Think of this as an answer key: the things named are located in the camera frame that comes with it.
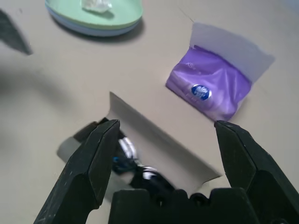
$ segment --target purple tissue pack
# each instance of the purple tissue pack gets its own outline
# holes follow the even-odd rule
[[[166,87],[212,120],[229,120],[274,62],[244,37],[194,23],[190,47]]]

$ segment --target table surface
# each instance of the table surface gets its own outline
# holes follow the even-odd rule
[[[164,84],[188,49],[192,21],[247,37],[275,56],[232,122],[247,129],[299,190],[299,3],[295,0],[144,0],[142,23],[111,39],[58,26],[41,0],[1,0],[30,42],[0,45],[0,217],[31,224],[64,163],[59,144],[109,111],[112,91],[217,171],[213,123]],[[87,223],[107,223],[104,202]]]

